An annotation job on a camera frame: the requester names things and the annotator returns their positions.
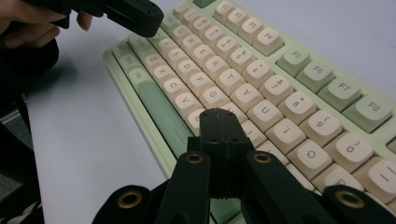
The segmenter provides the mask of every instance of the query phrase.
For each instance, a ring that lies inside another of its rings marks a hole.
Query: green spacebar
[[[142,83],[138,94],[169,147],[177,157],[187,151],[190,129],[168,101],[163,91],[153,82]],[[226,223],[240,212],[236,199],[212,200],[210,211],[218,223]]]

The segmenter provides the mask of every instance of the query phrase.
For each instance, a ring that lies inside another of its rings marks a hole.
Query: dark floor
[[[31,135],[18,112],[11,113],[10,116],[0,119],[26,146],[33,148]],[[20,183],[0,175],[0,201],[20,185]]]

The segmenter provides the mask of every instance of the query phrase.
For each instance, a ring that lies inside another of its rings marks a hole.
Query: green keyboard
[[[199,114],[221,107],[305,188],[348,185],[396,214],[396,104],[236,3],[180,3],[154,37],[130,34],[104,60],[168,177]],[[236,199],[211,214],[243,223]]]

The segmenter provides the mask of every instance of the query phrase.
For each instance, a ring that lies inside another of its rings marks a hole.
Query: hand
[[[20,46],[41,48],[55,38],[59,27],[51,24],[63,19],[65,15],[56,13],[48,8],[35,7],[22,0],[0,0],[0,51],[15,49]],[[12,21],[26,23],[19,30],[1,34]],[[78,24],[84,30],[89,30],[92,16],[85,12],[78,13]]]

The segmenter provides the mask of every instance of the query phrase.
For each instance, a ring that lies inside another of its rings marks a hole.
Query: table
[[[393,0],[235,2],[396,101]],[[59,62],[27,94],[46,223],[91,223],[114,190],[166,179],[102,59],[130,32],[105,17],[85,32],[75,18],[57,38]]]

